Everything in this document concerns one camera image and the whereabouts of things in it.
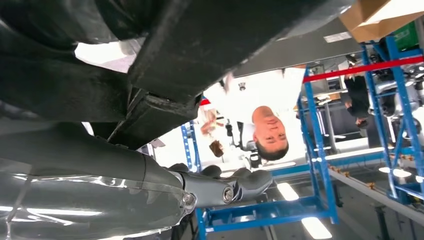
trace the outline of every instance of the gray plastic cover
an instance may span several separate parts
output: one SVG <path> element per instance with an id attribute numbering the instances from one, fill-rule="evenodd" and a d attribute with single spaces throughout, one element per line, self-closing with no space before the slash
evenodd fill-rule
<path id="1" fill-rule="evenodd" d="M 0 239 L 139 237 L 177 225 L 194 203 L 184 190 L 94 175 L 1 172 Z"/>

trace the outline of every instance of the green box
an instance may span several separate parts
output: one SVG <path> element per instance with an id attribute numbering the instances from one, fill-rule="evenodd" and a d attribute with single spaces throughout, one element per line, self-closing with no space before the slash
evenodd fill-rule
<path id="1" fill-rule="evenodd" d="M 410 22 L 394 31 L 394 39 L 399 51 L 411 49 L 419 44 L 415 22 Z"/>

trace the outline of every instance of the black hair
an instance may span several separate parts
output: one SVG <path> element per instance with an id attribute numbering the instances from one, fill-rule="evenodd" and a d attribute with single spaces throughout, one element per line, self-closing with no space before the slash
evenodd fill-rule
<path id="1" fill-rule="evenodd" d="M 276 161 L 282 159 L 287 154 L 287 152 L 289 151 L 289 143 L 287 143 L 287 147 L 281 150 L 269 152 L 265 150 L 265 148 L 259 143 L 259 141 L 257 141 L 256 148 L 257 154 L 259 154 L 262 159 L 265 159 L 267 161 Z"/>
<path id="2" fill-rule="evenodd" d="M 367 120 L 363 120 L 359 124 L 357 124 L 356 126 L 358 128 L 360 128 L 360 129 L 367 129 L 367 127 L 368 127 L 368 121 Z"/>

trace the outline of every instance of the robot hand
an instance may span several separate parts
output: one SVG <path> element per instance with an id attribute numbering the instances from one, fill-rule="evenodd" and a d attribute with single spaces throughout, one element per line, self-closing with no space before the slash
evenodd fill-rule
<path id="1" fill-rule="evenodd" d="M 215 173 L 220 172 L 220 169 L 215 172 L 193 173 L 182 163 L 173 165 L 169 170 L 180 179 L 184 190 L 192 194 L 193 199 L 187 200 L 195 201 L 197 208 L 222 206 L 254 198 L 262 194 L 273 182 L 271 174 L 265 170 L 251 172 L 241 168 L 227 178 L 216 176 Z"/>

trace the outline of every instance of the blue metal rack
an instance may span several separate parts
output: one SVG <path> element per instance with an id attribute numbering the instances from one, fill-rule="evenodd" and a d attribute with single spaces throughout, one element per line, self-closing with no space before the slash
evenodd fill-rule
<path id="1" fill-rule="evenodd" d="M 422 55 L 421 50 L 398 52 L 395 41 L 392 36 L 387 37 L 386 42 L 387 47 L 389 49 L 388 56 L 383 52 L 382 49 L 379 48 L 378 45 L 376 45 L 375 42 L 362 44 L 362 59 L 364 65 L 370 64 L 366 48 L 366 45 L 369 44 L 374 45 L 375 51 L 380 54 L 381 58 L 385 61 Z M 387 167 L 390 168 L 390 173 L 388 174 L 388 180 L 390 185 L 388 197 L 404 204 L 408 204 L 408 202 L 406 202 L 405 200 L 408 199 L 407 197 L 405 197 L 406 194 L 412 195 L 420 199 L 424 199 L 424 183 L 410 183 L 404 185 L 398 184 L 393 174 L 393 169 L 396 167 L 398 158 L 401 153 L 412 154 L 414 156 L 417 171 L 420 176 L 424 176 L 424 160 L 423 152 L 418 141 L 417 130 L 415 128 L 414 120 L 412 117 L 411 107 L 409 105 L 409 99 L 405 87 L 403 72 L 400 67 L 394 67 L 392 68 L 392 71 L 394 73 L 394 77 L 397 83 L 398 92 L 401 96 L 401 103 L 404 112 L 403 122 L 399 134 L 400 137 L 397 138 L 396 147 L 392 151 L 389 150 L 381 111 L 378 107 L 378 98 L 382 96 L 376 95 L 376 88 L 374 85 L 373 77 L 370 72 L 367 72 L 365 78 L 369 87 L 369 93 L 371 95 L 372 103 L 375 106 L 375 122 L 380 137 L 381 146 L 383 147 L 383 151 L 350 157 L 343 157 L 338 158 L 337 160 L 327 160 L 324 151 L 323 137 L 317 117 L 314 94 L 312 91 L 311 83 L 307 82 L 305 83 L 307 109 L 304 109 L 300 99 L 297 101 L 297 107 L 299 112 L 299 118 L 301 121 L 303 139 L 306 146 L 308 164 L 271 170 L 271 174 L 274 177 L 280 177 L 295 173 L 309 172 L 311 177 L 311 185 L 313 187 L 313 195 L 301 197 L 300 199 L 295 201 L 265 202 L 254 205 L 228 207 L 219 210 L 196 209 L 199 239 L 206 240 L 207 233 L 210 232 L 230 231 L 237 229 L 269 226 L 274 224 L 290 223 L 300 221 L 303 218 L 308 217 L 330 218 L 332 223 L 338 223 L 336 200 L 328 171 L 329 165 L 337 167 L 383 159 Z M 308 133 L 306 119 L 304 115 L 305 111 L 309 111 L 309 116 L 311 117 L 315 146 L 313 144 L 313 140 L 311 139 Z M 190 121 L 189 125 L 189 130 L 187 130 L 185 125 L 181 126 L 184 148 L 187 157 L 187 165 L 191 171 L 200 172 L 202 166 L 200 164 L 199 151 L 197 148 L 196 134 L 194 131 L 193 121 Z M 407 129 L 408 135 L 411 136 L 411 147 L 402 148 L 402 132 L 404 131 L 404 129 Z M 188 142 L 188 139 L 190 138 L 193 140 L 194 146 L 194 164 L 192 163 L 192 157 L 190 155 L 190 148 Z M 390 159 L 390 153 L 392 152 L 395 155 L 393 162 Z M 318 185 L 318 176 L 323 182 L 323 191 L 320 191 Z"/>
<path id="2" fill-rule="evenodd" d="M 308 217 L 330 218 L 333 223 L 338 222 L 335 204 L 336 201 L 328 173 L 328 162 L 326 160 L 325 152 L 323 149 L 323 137 L 320 126 L 318 124 L 317 110 L 314 102 L 312 87 L 310 83 L 306 83 L 305 87 L 308 98 L 308 110 L 310 111 L 310 116 L 312 117 L 313 131 L 316 147 L 318 148 L 318 154 L 316 155 L 314 152 L 315 147 L 312 146 L 312 140 L 307 133 L 305 115 L 303 114 L 304 110 L 299 100 L 298 109 L 302 122 L 302 131 L 304 133 L 303 136 L 307 145 L 309 163 L 300 166 L 273 170 L 271 173 L 273 176 L 282 176 L 285 174 L 309 171 L 314 195 L 302 197 L 295 201 L 265 202 L 255 205 L 229 207 L 220 210 L 197 209 L 196 217 L 198 220 L 199 238 L 201 240 L 205 240 L 207 233 L 210 232 L 221 232 L 290 223 L 300 221 L 303 218 Z M 190 121 L 189 124 L 189 130 L 187 130 L 185 125 L 181 126 L 184 148 L 187 156 L 187 165 L 193 172 L 200 172 L 201 165 L 199 161 L 199 152 L 196 144 L 196 134 L 194 132 L 193 121 Z M 194 165 L 196 167 L 193 167 L 192 157 L 190 155 L 188 142 L 190 137 L 193 139 L 195 156 Z M 337 166 L 339 163 L 357 163 L 374 160 L 379 157 L 381 156 L 375 154 L 368 157 L 363 156 L 352 158 L 351 160 L 346 159 L 344 161 L 337 161 L 334 164 Z M 323 185 L 325 197 L 320 194 L 317 173 L 319 173 L 319 176 L 324 183 Z"/>
<path id="3" fill-rule="evenodd" d="M 402 58 L 409 58 L 414 56 L 422 56 L 423 51 L 422 49 L 414 49 L 410 51 L 403 51 L 399 52 L 395 38 L 392 35 L 389 35 L 385 38 L 385 43 L 388 50 L 388 55 L 383 52 L 383 50 L 380 48 L 379 45 L 377 45 L 375 42 L 371 41 L 370 44 L 373 45 L 374 50 L 380 55 L 380 57 L 384 61 L 390 61 L 390 60 L 398 60 Z M 367 43 L 363 43 L 362 46 L 362 60 L 364 65 L 370 64 L 367 48 Z M 390 159 L 390 151 L 388 148 L 388 141 L 386 137 L 386 132 L 384 130 L 383 125 L 383 119 L 381 115 L 381 111 L 378 102 L 378 98 L 382 97 L 382 95 L 376 94 L 376 88 L 374 85 L 374 80 L 371 72 L 366 72 L 365 79 L 369 88 L 369 94 L 371 96 L 371 100 L 374 107 L 374 113 L 375 113 L 375 123 L 378 130 L 378 135 L 380 137 L 381 146 L 383 147 L 383 159 L 386 163 L 386 166 L 390 169 L 390 172 L 388 173 L 388 182 L 390 185 L 390 190 L 388 191 L 387 195 L 403 204 L 409 204 L 405 199 L 408 199 L 405 197 L 406 195 L 411 195 L 416 198 L 424 200 L 424 183 L 409 183 L 409 184 L 399 184 L 396 181 L 396 178 L 394 176 L 393 170 L 398 165 L 398 159 L 400 158 L 401 154 L 401 147 L 402 147 L 402 133 L 404 130 L 407 131 L 408 135 L 410 136 L 410 154 L 413 156 L 413 159 L 415 161 L 416 170 L 419 176 L 424 176 L 424 158 L 423 158 L 423 151 L 422 147 L 420 145 L 418 134 L 417 134 L 417 128 L 414 124 L 414 118 L 412 115 L 411 105 L 408 97 L 407 88 L 405 85 L 405 77 L 404 73 L 400 66 L 392 67 L 391 68 L 394 76 L 394 80 L 396 81 L 397 86 L 397 93 L 400 96 L 400 102 L 403 110 L 403 118 L 400 125 L 398 137 L 396 139 L 396 146 L 393 150 L 394 153 L 394 160 L 391 161 Z"/>

